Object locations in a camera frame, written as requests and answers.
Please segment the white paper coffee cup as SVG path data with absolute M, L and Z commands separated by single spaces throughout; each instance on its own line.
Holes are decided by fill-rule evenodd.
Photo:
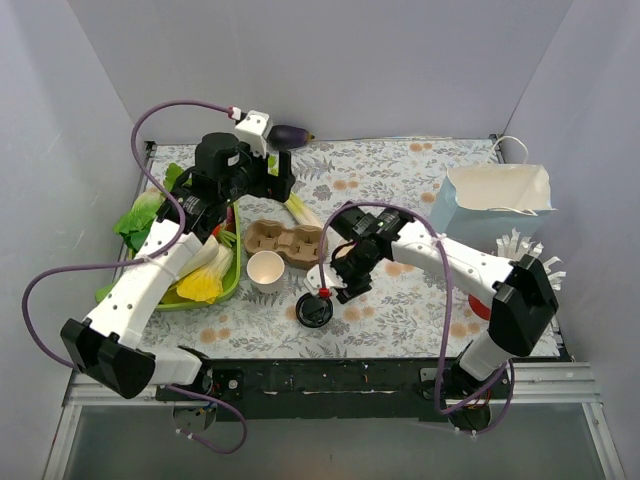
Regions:
M 251 283 L 263 294 L 274 294 L 284 287 L 285 263 L 273 251 L 261 251 L 252 255 L 246 270 Z

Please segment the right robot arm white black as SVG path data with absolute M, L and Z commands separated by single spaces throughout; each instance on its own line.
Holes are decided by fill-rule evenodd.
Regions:
M 506 365 L 529 356 L 559 304 L 544 264 L 531 254 L 518 260 L 494 256 L 437 233 L 420 215 L 379 203 L 378 215 L 348 202 L 326 222 L 354 246 L 330 263 L 319 261 L 305 279 L 323 300 L 346 303 L 370 289 L 370 273 L 383 259 L 442 274 L 451 300 L 455 288 L 490 310 L 489 326 L 451 365 L 439 355 L 434 397 L 462 396 L 468 404 L 501 378 Z

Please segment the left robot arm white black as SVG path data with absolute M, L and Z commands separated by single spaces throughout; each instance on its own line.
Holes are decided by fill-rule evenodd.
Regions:
M 84 319 L 66 321 L 61 339 L 74 366 L 125 399 L 149 385 L 178 384 L 193 400 L 213 386 L 203 355 L 177 347 L 143 351 L 143 331 L 182 268 L 204 246 L 227 209 L 245 195 L 285 202 L 295 183 L 291 154 L 259 154 L 231 133 L 205 135 L 194 164 L 180 174 L 160 206 L 149 234 L 106 297 Z

